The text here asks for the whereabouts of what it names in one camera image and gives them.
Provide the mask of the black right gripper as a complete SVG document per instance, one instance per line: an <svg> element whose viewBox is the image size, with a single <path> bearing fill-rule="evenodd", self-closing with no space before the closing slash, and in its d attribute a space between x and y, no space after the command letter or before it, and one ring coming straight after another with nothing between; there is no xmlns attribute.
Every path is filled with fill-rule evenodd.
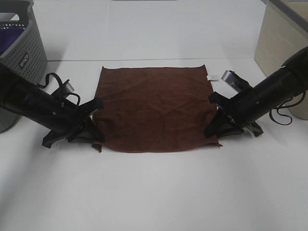
<svg viewBox="0 0 308 231"><path fill-rule="evenodd" d="M250 121L251 117L248 116L249 108L255 102L254 91L241 91L230 99L215 91L209 96L209 100L218 110L204 130L206 138L241 135L243 128L248 129L255 137L262 134L262 128L255 121Z"/></svg>

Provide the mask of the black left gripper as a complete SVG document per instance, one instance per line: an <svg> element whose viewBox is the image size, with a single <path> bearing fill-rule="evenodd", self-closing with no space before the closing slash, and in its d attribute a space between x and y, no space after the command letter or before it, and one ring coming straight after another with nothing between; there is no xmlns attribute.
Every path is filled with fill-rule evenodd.
<svg viewBox="0 0 308 231"><path fill-rule="evenodd" d="M80 105L73 114L73 126L65 133L50 131L42 140L42 146L51 147L59 140L68 142L104 142L104 134L95 126L91 115L104 108L102 100L93 99Z"/></svg>

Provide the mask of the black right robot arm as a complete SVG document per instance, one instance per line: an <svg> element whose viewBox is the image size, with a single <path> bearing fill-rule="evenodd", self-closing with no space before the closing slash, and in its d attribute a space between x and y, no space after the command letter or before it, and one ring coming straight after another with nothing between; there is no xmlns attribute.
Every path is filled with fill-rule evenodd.
<svg viewBox="0 0 308 231"><path fill-rule="evenodd" d="M214 92L208 97L218 110L204 130L205 137L240 135L244 128L258 137L263 130L256 123L257 119L272 110L284 108L284 104L295 96L305 97L308 89L308 49L302 48L295 53L255 87L231 70L225 71L222 80L237 94L228 99Z"/></svg>

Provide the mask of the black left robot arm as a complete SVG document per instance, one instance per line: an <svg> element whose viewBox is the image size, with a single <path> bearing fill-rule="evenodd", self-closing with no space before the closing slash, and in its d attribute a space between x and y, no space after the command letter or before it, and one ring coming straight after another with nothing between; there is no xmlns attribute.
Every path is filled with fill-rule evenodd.
<svg viewBox="0 0 308 231"><path fill-rule="evenodd" d="M94 98L84 104L74 93L69 80L62 82L56 73L45 76L45 84L31 83L4 65L0 66L0 106L48 128L42 146L51 148L59 140L104 142L104 135L91 116L103 109L103 101Z"/></svg>

